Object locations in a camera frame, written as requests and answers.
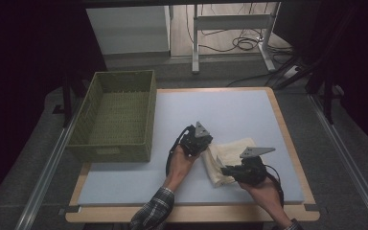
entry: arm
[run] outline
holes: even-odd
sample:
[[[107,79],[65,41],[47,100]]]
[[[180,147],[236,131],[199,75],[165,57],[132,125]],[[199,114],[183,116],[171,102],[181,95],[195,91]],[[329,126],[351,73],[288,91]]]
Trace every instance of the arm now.
[[[281,229],[302,230],[298,222],[291,221],[283,210],[277,190],[270,179],[266,178],[264,182],[255,187],[240,182],[239,184],[259,206],[268,212]]]
[[[178,145],[170,162],[169,174],[163,186],[153,198],[145,204],[130,221],[131,230],[163,229],[163,221],[169,216],[174,206],[174,192],[184,181],[198,156],[185,155]]]

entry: black cable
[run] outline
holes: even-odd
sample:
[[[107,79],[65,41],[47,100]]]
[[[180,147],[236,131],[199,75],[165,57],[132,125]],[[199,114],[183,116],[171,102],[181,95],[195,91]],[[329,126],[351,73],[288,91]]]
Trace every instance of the black cable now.
[[[290,46],[290,47],[274,47],[274,46],[270,46],[270,45],[267,45],[267,48],[278,49],[278,50],[288,50],[288,49],[292,50],[293,49],[292,46]]]
[[[268,6],[268,2],[265,3],[264,13],[265,13],[265,11],[267,11],[267,6]]]
[[[273,61],[283,65],[286,64],[287,62],[281,62],[280,60],[276,59],[277,56],[292,56],[292,54],[278,54],[278,55],[273,55]]]
[[[255,5],[254,5],[254,6],[252,6],[252,5],[253,5],[253,3],[250,5],[249,14],[253,14],[253,13],[255,13],[255,8],[256,8],[257,3],[255,3]]]
[[[290,66],[292,64],[292,61],[291,62],[288,62],[287,61],[287,66]],[[285,73],[281,74],[279,78],[277,78],[277,80],[270,86],[270,88],[274,88],[274,86],[277,84],[277,82],[279,82],[279,80],[282,78],[282,76],[284,75]]]
[[[279,177],[278,180],[269,172],[266,172],[265,176],[273,182],[274,188],[277,190],[277,193],[278,193],[279,198],[280,198],[280,205],[283,208],[284,205],[285,205],[285,193],[283,192],[283,188],[282,188],[282,185],[281,185],[281,182],[280,182],[279,174],[277,173],[277,176]]]
[[[243,5],[241,6],[241,8],[238,10],[238,14],[241,12],[241,10],[246,6],[245,3],[243,3]]]
[[[201,15],[202,14],[203,14],[203,5],[201,7]],[[194,43],[193,38],[191,37],[191,34],[190,34],[190,27],[189,27],[189,24],[188,24],[188,5],[186,5],[186,21],[187,21],[187,33],[188,33],[188,36],[191,39],[191,42]],[[227,31],[227,30],[216,31],[216,32],[212,32],[212,33],[209,33],[209,34],[205,34],[204,32],[202,32],[202,33],[204,35],[213,35],[213,34],[221,33],[221,32],[224,32],[224,31]],[[254,39],[254,38],[249,38],[249,37],[243,37],[244,31],[245,30],[241,30],[240,35],[232,40],[233,47],[232,48],[229,48],[227,50],[218,50],[218,49],[215,49],[213,47],[206,46],[206,45],[198,45],[198,47],[204,47],[204,48],[207,48],[207,49],[210,49],[210,50],[213,50],[213,51],[216,51],[216,52],[222,52],[222,53],[235,50],[236,48],[239,48],[240,50],[243,50],[243,51],[253,50],[258,45],[259,40]],[[252,31],[254,31],[257,34],[259,34],[260,36],[262,36],[262,34],[260,34],[258,31],[256,31],[256,30],[252,30]]]
[[[298,58],[297,56],[291,57],[284,65],[282,65],[278,70],[274,71],[273,73],[268,73],[268,74],[263,74],[263,75],[257,75],[257,76],[251,76],[251,77],[240,79],[240,80],[234,80],[234,81],[228,83],[226,85],[226,87],[229,87],[229,86],[231,86],[232,84],[234,84],[236,82],[248,81],[248,80],[251,80],[251,79],[256,79],[256,78],[262,78],[262,77],[270,76],[270,78],[264,84],[264,86],[267,86],[268,83],[273,78],[273,76],[275,76],[276,74],[281,73],[282,71],[284,71],[285,68],[287,68],[288,66],[290,66],[297,58]]]
[[[312,49],[314,46],[317,46],[318,43],[322,42],[323,40],[326,39],[327,35],[329,33],[331,33],[334,30],[334,27],[337,26],[337,23],[341,20],[341,15],[343,15],[343,13],[336,13],[333,16],[333,20],[330,20],[332,23],[328,24],[325,29],[323,29],[322,33],[310,44],[308,44],[306,47],[304,47],[302,49],[302,51],[300,51],[300,54]],[[273,88],[277,82],[280,80],[280,78],[278,78],[273,85],[271,85],[270,87]]]
[[[284,70],[286,70],[287,67],[289,67],[295,60],[297,60],[299,57],[298,56],[292,56],[290,59],[288,59],[286,61],[285,64],[283,64],[282,66],[280,66],[280,68],[278,69],[278,71],[276,71],[276,74],[283,72]],[[268,80],[265,82],[264,86],[267,86],[268,83],[271,81],[271,79],[273,79],[274,75],[270,76],[270,78],[268,78]],[[273,86],[277,83],[277,81],[279,81],[280,77],[276,80],[276,82],[270,86],[270,88],[273,88]]]
[[[271,166],[269,165],[265,165],[266,167],[269,167],[270,169],[272,169],[276,174],[277,174],[277,178],[279,179],[279,184],[282,184],[282,181],[280,180],[280,175],[279,173]]]
[[[190,128],[191,128],[191,126],[187,126],[186,128],[184,128],[184,130],[180,133],[180,135],[177,137],[177,139],[175,139],[175,142],[174,142],[174,144],[172,145],[172,148],[169,151],[169,156],[167,157],[166,176],[169,174],[169,171],[170,171],[170,162],[172,161],[174,150],[178,146],[178,144],[180,143],[181,137],[184,135],[184,133],[186,131],[189,131]]]

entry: aluminum rail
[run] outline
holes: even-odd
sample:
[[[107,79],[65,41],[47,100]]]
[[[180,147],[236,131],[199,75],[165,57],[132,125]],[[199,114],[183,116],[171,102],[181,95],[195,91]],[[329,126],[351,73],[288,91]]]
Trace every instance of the aluminum rail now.
[[[337,130],[333,125],[331,125],[328,120],[325,118],[324,114],[322,113],[322,104],[319,102],[319,99],[316,96],[309,95],[309,98],[312,104],[315,107],[316,113],[321,121],[321,124],[327,131],[328,135],[330,136],[333,145],[336,148],[336,151],[339,154],[339,157],[344,165],[346,171],[348,172],[349,176],[352,178],[357,191],[361,195],[364,203],[368,208],[368,183],[366,179],[363,177],[360,169],[358,168],[355,160],[352,158],[351,153],[349,153],[348,149],[346,148],[345,144],[343,143],[342,139],[340,138]]]
[[[82,104],[82,99],[77,99],[75,102],[76,111],[80,110]],[[29,230],[31,229],[37,212],[40,208],[40,205],[43,201],[44,196],[46,195],[47,189],[49,188],[50,182],[52,181],[53,175],[56,172],[58,162],[61,159],[62,153],[64,152],[65,146],[67,145],[70,131],[75,125],[75,121],[77,118],[78,112],[75,112],[68,124],[67,127],[64,127],[56,145],[50,154],[50,158],[48,159],[43,171],[41,172],[40,177],[38,178],[34,190],[32,191],[31,196],[29,197],[28,202],[23,210],[22,215],[20,216],[19,221],[16,224],[15,230]]]

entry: wooden table frame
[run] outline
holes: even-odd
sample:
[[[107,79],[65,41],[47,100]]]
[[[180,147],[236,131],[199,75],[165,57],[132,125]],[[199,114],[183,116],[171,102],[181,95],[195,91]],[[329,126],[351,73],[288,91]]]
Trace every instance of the wooden table frame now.
[[[185,88],[185,89],[158,89],[158,93],[173,92],[223,92],[243,90],[265,90],[283,134],[288,154],[300,181],[305,201],[301,204],[285,205],[287,215],[300,221],[315,221],[319,219],[319,211],[307,210],[307,207],[316,207],[310,185],[301,167],[295,147],[288,133],[286,122],[283,119],[280,107],[273,91],[268,87],[240,87],[240,88]],[[114,207],[114,206],[79,206],[78,200],[82,186],[88,176],[90,163],[82,166],[79,179],[70,200],[70,207],[78,207],[77,212],[67,212],[69,222],[130,222],[133,215],[142,207]],[[255,222],[272,221],[270,215],[256,204],[227,204],[227,205],[175,205],[167,222]]]

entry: white cabinet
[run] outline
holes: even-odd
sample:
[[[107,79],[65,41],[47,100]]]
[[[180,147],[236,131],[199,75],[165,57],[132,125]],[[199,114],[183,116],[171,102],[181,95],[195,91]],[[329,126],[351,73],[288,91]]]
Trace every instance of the white cabinet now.
[[[86,11],[103,55],[170,50],[167,6]]]

